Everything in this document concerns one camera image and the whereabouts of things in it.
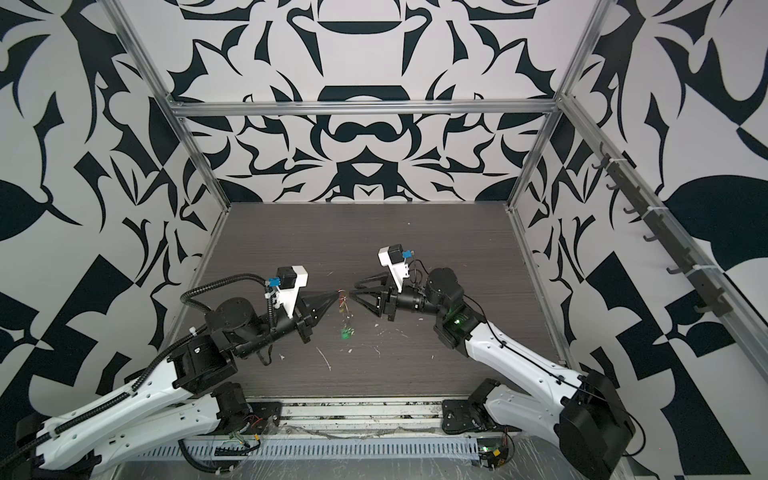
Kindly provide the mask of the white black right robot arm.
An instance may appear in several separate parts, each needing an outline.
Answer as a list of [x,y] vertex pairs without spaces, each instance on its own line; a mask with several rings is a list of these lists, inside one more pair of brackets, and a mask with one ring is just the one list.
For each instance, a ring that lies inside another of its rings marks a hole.
[[496,425],[552,443],[588,479],[613,475],[636,433],[613,382],[550,361],[504,334],[452,269],[432,270],[421,285],[382,273],[358,282],[348,297],[389,321],[401,310],[433,316],[444,345],[519,387],[490,382],[476,389],[476,402]]

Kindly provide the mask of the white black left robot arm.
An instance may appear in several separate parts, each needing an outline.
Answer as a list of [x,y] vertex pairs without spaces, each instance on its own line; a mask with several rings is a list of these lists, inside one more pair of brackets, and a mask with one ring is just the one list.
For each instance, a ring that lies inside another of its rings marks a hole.
[[87,479],[168,442],[248,428],[252,407],[231,380],[237,360],[255,355],[268,365],[273,344],[292,333],[309,342],[338,297],[300,295],[293,312],[262,315],[245,298],[224,301],[206,312],[200,332],[169,347],[132,383],[70,413],[21,421],[2,478]]

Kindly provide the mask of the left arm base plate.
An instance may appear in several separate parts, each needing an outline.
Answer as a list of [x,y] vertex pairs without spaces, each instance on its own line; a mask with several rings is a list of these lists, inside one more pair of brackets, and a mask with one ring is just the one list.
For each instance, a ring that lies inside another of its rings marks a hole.
[[219,423],[210,435],[235,432],[242,435],[260,435],[281,422],[283,403],[279,401],[249,402],[248,406],[227,407],[218,415]]

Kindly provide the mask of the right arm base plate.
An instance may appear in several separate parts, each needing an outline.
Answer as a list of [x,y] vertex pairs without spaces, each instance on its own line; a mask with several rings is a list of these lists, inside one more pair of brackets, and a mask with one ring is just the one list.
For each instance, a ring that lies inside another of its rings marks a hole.
[[447,435],[514,430],[495,422],[484,407],[470,400],[443,400],[441,408],[440,428]]

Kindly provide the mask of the aluminium frame top crossbar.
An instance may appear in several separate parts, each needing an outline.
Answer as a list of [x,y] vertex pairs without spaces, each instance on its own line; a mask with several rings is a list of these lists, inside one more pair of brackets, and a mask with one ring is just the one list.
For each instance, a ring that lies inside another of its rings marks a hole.
[[177,117],[249,115],[373,115],[452,113],[550,113],[551,99],[523,100],[369,100],[304,102],[171,102]]

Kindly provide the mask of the black wall hook rail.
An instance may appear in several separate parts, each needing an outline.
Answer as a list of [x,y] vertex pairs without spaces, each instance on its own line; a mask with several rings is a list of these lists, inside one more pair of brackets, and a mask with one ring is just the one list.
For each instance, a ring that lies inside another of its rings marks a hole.
[[671,258],[673,265],[667,273],[685,276],[698,293],[702,303],[695,305],[694,310],[701,314],[712,313],[719,318],[730,314],[733,306],[726,297],[723,282],[717,279],[719,268],[694,245],[692,237],[671,210],[662,204],[627,159],[613,157],[604,151],[600,156],[594,167],[611,178],[609,190],[619,191],[627,199],[630,206],[624,212],[642,220],[650,230],[644,240],[659,243]]

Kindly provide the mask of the aluminium frame corner post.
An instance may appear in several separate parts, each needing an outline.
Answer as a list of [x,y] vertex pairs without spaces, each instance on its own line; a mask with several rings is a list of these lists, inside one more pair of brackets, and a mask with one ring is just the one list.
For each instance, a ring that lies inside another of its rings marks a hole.
[[127,12],[121,3],[116,0],[101,0],[99,4],[105,11],[105,15],[113,25],[115,33],[128,54],[134,60],[136,67],[156,100],[159,109],[166,118],[171,130],[186,150],[196,170],[214,199],[223,211],[230,209],[231,202],[224,193],[216,179],[213,170],[197,146],[194,138],[184,122],[174,113],[174,101],[170,92],[166,89],[158,69],[155,67],[148,49],[143,45],[137,31],[132,25]]

